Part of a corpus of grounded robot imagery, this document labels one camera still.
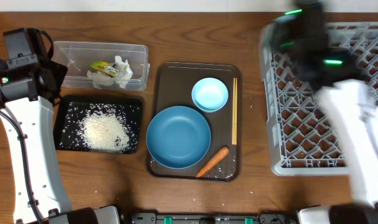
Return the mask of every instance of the plastic container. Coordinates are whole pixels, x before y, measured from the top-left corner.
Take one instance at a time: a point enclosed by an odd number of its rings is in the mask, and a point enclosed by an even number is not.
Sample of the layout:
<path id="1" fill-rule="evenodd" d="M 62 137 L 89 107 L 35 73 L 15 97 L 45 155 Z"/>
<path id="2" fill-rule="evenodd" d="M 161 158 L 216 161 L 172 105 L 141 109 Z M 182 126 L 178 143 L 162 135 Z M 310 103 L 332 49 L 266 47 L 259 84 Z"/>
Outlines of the plastic container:
<path id="1" fill-rule="evenodd" d="M 92 79 L 87 77 L 88 70 L 96 71 L 90 67 L 90 64 L 97 60 L 114 62 L 114 57 L 118 55 L 123 61 L 128 60 L 134 74 L 126 88 L 113 83 L 111 86 L 101 85 L 101 89 L 130 91 L 146 89 L 150 65 L 147 63 L 148 50 L 144 45 L 70 41 L 56 41 L 53 44 L 55 53 L 52 60 L 68 67 L 63 87 L 96 89 Z"/>

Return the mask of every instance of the black tray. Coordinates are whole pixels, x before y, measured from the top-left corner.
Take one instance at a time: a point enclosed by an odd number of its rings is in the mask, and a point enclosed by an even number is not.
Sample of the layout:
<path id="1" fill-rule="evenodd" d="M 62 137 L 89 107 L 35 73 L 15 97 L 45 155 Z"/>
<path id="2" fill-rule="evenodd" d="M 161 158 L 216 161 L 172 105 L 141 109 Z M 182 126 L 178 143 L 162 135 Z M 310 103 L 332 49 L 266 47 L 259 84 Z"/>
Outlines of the black tray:
<path id="1" fill-rule="evenodd" d="M 191 99 L 191 90 L 202 78 L 217 78 L 228 88 L 226 105 L 214 113 L 198 109 Z M 233 78 L 237 78 L 237 145 L 232 145 Z M 167 62 L 159 67 L 155 85 L 153 116 L 171 106 L 188 106 L 201 113 L 211 128 L 211 146 L 206 156 L 186 169 L 171 169 L 159 164 L 148 153 L 147 168 L 157 177 L 229 181 L 237 177 L 240 170 L 241 148 L 241 73 L 232 65 Z M 223 146 L 229 154 L 204 177 L 196 178 L 199 170 Z"/>
<path id="2" fill-rule="evenodd" d="M 78 121 L 85 117 L 83 110 L 88 110 L 90 104 L 113 105 L 116 108 L 116 114 L 124 112 L 126 126 L 129 131 L 130 140 L 128 147 L 121 151 L 98 151 L 87 148 L 80 140 L 76 133 L 78 129 Z M 137 151 L 139 138 L 139 128 L 142 118 L 142 100 L 141 99 L 125 99 L 113 96 L 64 96 L 60 102 L 55 127 L 53 129 L 53 140 L 55 148 L 68 151 L 86 151 L 86 152 L 108 152 L 118 154 L 131 154 Z M 72 139 L 77 139 L 76 143 L 72 143 Z"/>

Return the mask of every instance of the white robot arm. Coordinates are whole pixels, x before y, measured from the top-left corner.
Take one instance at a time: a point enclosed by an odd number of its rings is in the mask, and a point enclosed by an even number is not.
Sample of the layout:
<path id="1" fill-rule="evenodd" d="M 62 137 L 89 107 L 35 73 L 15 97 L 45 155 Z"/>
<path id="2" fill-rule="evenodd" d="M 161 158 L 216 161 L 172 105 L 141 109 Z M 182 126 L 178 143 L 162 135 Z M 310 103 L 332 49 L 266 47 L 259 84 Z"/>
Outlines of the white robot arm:
<path id="1" fill-rule="evenodd" d="M 67 67 L 50 60 L 53 47 L 46 52 L 41 34 L 50 40 L 37 29 L 5 32 L 11 59 L 0 60 L 0 117 L 14 171 L 14 223 L 48 219 L 50 224 L 118 224 L 114 206 L 72 210 L 60 177 L 52 132 L 53 104 Z"/>
<path id="2" fill-rule="evenodd" d="M 316 99 L 339 137 L 353 201 L 378 213 L 378 119 L 369 87 L 359 80 L 336 82 L 316 92 Z M 330 207 L 306 208 L 298 213 L 301 224 L 333 223 L 331 216 Z"/>

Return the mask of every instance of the small blue bowl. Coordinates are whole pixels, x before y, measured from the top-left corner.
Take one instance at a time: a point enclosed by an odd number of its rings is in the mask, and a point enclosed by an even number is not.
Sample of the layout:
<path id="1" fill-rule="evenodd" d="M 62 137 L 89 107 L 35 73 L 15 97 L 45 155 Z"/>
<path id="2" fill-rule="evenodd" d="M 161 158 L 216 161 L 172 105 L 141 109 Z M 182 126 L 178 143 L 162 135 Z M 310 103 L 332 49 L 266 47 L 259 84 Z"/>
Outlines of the small blue bowl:
<path id="1" fill-rule="evenodd" d="M 228 89 L 216 78 L 204 78 L 191 91 L 195 105 L 204 112 L 212 113 L 221 109 L 228 101 Z"/>
<path id="2" fill-rule="evenodd" d="M 199 162 L 211 143 L 211 130 L 205 118 L 186 106 L 173 106 L 159 112 L 150 122 L 146 144 L 160 164 L 183 169 Z"/>

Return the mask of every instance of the crumpled plastic bag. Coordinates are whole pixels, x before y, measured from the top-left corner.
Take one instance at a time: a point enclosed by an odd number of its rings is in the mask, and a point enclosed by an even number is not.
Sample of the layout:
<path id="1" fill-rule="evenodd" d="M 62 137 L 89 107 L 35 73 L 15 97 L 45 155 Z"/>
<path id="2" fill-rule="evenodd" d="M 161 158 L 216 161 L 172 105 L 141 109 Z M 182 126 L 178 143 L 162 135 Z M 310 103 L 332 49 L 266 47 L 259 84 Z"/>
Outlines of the crumpled plastic bag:
<path id="1" fill-rule="evenodd" d="M 114 61 L 114 64 L 102 61 L 91 64 L 91 67 L 97 72 L 87 71 L 87 77 L 93 80 L 95 88 L 101 89 L 101 85 L 111 86 L 114 82 L 119 84 L 120 88 L 126 88 L 134 72 L 132 72 L 128 60 L 123 62 L 120 56 L 115 56 Z"/>

